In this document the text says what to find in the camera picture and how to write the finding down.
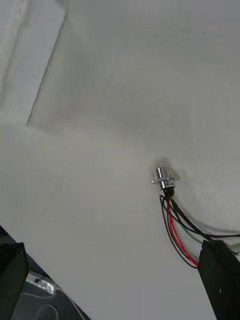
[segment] cable bundle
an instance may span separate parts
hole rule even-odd
[[[188,236],[190,236],[193,240],[195,240],[200,244],[202,244],[203,242],[197,239],[191,233],[199,235],[208,241],[211,241],[217,238],[224,239],[224,238],[240,237],[240,234],[210,234],[210,233],[203,232],[193,222],[191,222],[191,220],[189,220],[189,218],[179,208],[177,203],[173,200],[173,194],[174,192],[171,194],[166,189],[164,190],[164,196],[160,195],[160,203],[161,203],[161,210],[162,210],[164,224],[166,227],[167,235],[174,249],[179,254],[179,256],[184,260],[184,262],[190,267],[192,267],[193,269],[198,268],[198,262],[188,253],[183,243],[181,242],[175,228],[175,224],[174,224],[175,221],[181,225],[181,227],[187,233]],[[229,245],[231,249],[234,249],[239,246],[240,246],[240,242]]]

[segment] chrome connector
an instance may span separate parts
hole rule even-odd
[[[176,180],[179,180],[179,178],[174,176],[170,167],[161,166],[154,171],[151,183],[159,185],[160,189],[164,190],[166,188],[176,187]]]

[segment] metal fitting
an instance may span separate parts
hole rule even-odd
[[[176,187],[176,180],[179,180],[179,178],[175,178],[170,167],[161,166],[154,171],[151,183],[159,185],[160,189],[163,190]]]

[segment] white wall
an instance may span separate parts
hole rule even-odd
[[[0,127],[1,224],[93,319],[215,319],[151,174],[170,161],[195,219],[240,229],[239,7],[69,1],[29,126]]]

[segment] white surface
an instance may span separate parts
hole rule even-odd
[[[151,178],[240,230],[239,6],[70,1],[32,127],[0,126],[1,224],[93,319],[215,319]]]
[[[26,124],[65,10],[58,0],[0,0],[0,19],[5,15],[9,19],[0,24],[0,111],[12,122]]]
[[[0,0],[0,97],[30,0]]]

